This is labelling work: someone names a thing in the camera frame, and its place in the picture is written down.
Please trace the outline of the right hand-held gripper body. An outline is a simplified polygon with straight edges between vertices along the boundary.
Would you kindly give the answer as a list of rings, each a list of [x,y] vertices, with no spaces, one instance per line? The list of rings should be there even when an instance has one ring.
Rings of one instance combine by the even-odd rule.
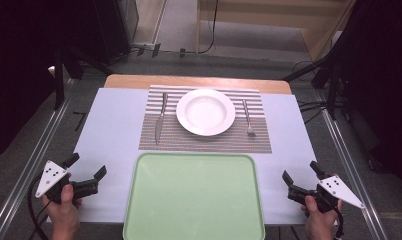
[[[363,202],[338,176],[331,176],[320,180],[315,190],[306,190],[296,186],[294,182],[291,187],[288,187],[288,198],[297,203],[305,205],[305,197],[307,195],[314,197],[318,209],[322,213],[336,209],[339,200],[359,209],[365,207]]]

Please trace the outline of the person's right hand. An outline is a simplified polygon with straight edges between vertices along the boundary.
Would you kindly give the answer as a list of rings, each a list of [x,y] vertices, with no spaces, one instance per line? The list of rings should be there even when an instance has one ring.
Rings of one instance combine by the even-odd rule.
[[[314,197],[310,195],[305,197],[305,205],[301,206],[301,210],[309,213],[305,223],[306,235],[318,234],[319,232],[333,235],[334,223],[338,219],[338,214],[335,211],[320,212]]]

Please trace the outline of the light green tray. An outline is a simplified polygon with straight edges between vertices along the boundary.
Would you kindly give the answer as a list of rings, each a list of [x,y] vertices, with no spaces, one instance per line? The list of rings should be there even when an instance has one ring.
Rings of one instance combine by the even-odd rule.
[[[264,240],[246,155],[145,153],[136,161],[124,240]]]

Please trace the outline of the dark curtain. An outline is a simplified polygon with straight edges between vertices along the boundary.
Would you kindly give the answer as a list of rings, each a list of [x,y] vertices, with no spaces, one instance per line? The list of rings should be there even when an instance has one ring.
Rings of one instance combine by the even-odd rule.
[[[402,0],[357,0],[341,40],[345,96],[371,131],[367,151],[402,179]]]
[[[86,12],[85,0],[0,0],[0,155],[59,87],[57,60],[83,75],[69,49]]]

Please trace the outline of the person's left hand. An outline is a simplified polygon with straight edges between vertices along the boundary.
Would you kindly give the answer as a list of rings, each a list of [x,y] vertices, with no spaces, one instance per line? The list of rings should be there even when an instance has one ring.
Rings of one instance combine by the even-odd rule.
[[[46,212],[53,223],[53,232],[75,232],[79,230],[80,220],[78,210],[73,204],[74,190],[71,184],[62,188],[61,203],[49,203],[46,195],[42,197],[42,203],[46,206]]]

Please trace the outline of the silver table knife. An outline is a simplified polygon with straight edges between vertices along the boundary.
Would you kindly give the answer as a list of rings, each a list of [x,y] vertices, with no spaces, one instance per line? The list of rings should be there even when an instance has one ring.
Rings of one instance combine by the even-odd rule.
[[[163,120],[164,120],[164,115],[166,112],[166,106],[167,106],[167,101],[168,101],[168,93],[163,92],[162,94],[162,108],[160,115],[156,121],[156,126],[155,126],[155,142],[158,145],[160,142],[160,137],[161,137],[161,132],[162,132],[162,126],[163,126]]]

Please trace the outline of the striped woven placemat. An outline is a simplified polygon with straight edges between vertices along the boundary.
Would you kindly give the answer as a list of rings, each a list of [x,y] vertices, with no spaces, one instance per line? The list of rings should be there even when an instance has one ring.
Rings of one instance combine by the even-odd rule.
[[[261,94],[257,90],[213,89],[229,97],[235,106],[235,121],[225,132],[215,136],[199,136],[184,129],[176,116],[177,103],[186,93],[197,89],[209,88],[165,85],[152,85],[150,87],[139,140],[141,150],[265,154],[272,152]],[[162,108],[163,92],[168,93],[168,101],[160,142],[157,145],[155,142],[155,126]],[[252,128],[256,133],[256,137],[247,135],[247,121],[242,105],[243,99],[247,102]]]

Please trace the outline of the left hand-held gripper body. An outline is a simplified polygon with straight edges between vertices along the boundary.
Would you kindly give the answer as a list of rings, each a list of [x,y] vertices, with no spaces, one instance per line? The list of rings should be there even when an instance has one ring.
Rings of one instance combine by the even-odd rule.
[[[70,181],[68,171],[65,168],[52,161],[47,161],[42,171],[35,197],[46,196],[49,200],[60,204],[63,187],[68,184],[73,187],[73,200],[78,200],[97,194],[99,179],[94,177],[82,182]]]

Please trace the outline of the white plate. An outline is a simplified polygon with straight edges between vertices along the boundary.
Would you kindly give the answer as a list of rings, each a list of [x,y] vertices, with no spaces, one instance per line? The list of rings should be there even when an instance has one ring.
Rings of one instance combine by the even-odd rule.
[[[225,94],[213,89],[197,89],[179,100],[176,116],[181,126],[190,133],[215,136],[232,126],[236,110]]]

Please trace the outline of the metal floor rail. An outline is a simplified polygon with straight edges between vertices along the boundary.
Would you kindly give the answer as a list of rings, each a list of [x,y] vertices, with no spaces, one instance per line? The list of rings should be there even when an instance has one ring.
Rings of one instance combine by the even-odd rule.
[[[77,79],[70,78],[65,82],[64,102],[60,104],[57,110],[52,110],[48,114],[49,119],[42,124],[43,131],[32,149],[32,153],[27,158],[26,164],[21,168],[20,173],[13,174],[13,177],[17,177],[16,183],[0,209],[0,240],[5,237],[22,201],[27,197],[31,182],[38,175],[38,169],[43,161],[45,152],[68,108],[71,95],[77,85]]]
[[[379,214],[373,204],[372,198],[368,194],[366,185],[355,166],[355,162],[341,134],[340,128],[336,120],[333,120],[329,114],[328,107],[322,110],[326,126],[330,132],[339,158],[342,162],[344,170],[348,176],[354,193],[363,202],[364,208],[361,210],[366,225],[371,233],[373,240],[388,240],[388,235],[382,225]]]

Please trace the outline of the black cabinet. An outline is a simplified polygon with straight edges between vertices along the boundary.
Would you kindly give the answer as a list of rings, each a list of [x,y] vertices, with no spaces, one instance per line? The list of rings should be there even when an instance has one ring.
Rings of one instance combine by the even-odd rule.
[[[139,13],[136,0],[93,0],[102,39],[102,61],[111,64],[131,51]]]

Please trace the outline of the black metal stand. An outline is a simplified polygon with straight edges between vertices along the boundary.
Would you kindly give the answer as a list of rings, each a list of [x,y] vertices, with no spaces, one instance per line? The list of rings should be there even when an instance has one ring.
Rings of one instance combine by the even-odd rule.
[[[66,68],[68,74],[74,79],[81,79],[83,69],[79,64],[79,53],[72,47],[59,47],[54,51],[54,77],[55,77],[55,105],[54,110],[58,110],[62,105],[64,94],[63,68]]]
[[[330,51],[321,59],[310,63],[308,66],[283,77],[282,80],[291,82],[309,72],[312,72],[313,70],[317,71],[314,78],[311,80],[311,85],[315,89],[323,88],[326,84],[329,84],[325,107],[331,119],[335,120],[336,95],[340,66],[333,51]]]

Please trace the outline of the light wooden shelf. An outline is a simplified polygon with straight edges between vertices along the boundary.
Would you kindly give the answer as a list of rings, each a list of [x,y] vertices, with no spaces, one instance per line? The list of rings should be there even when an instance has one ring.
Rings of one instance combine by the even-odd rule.
[[[196,50],[201,22],[298,28],[312,60],[318,60],[342,31],[357,0],[197,0]]]

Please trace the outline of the silver fork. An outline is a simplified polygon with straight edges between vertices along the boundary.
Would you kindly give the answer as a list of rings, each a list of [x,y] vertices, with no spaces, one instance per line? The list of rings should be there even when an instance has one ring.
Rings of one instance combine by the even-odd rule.
[[[247,135],[249,137],[256,137],[256,133],[255,133],[254,129],[252,128],[251,119],[250,119],[249,110],[248,110],[248,105],[247,105],[247,102],[246,102],[245,99],[242,100],[242,105],[243,105],[243,108],[244,108],[246,121],[247,121]]]

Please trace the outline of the light blue table sheet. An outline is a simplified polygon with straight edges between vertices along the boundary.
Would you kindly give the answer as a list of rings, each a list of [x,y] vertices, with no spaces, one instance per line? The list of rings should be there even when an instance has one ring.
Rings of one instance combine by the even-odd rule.
[[[139,140],[148,100],[148,90],[101,88],[89,111],[75,151],[79,160],[71,167],[77,181],[106,166],[99,192],[86,198],[80,218],[91,223],[120,223],[124,219],[133,168],[145,152],[192,154],[244,154],[256,166],[263,219],[268,225],[298,225],[305,217],[297,203],[287,197],[281,178],[287,171],[296,184],[312,189],[317,179],[309,164],[315,154],[292,94],[261,94],[272,152],[219,153],[141,150]]]

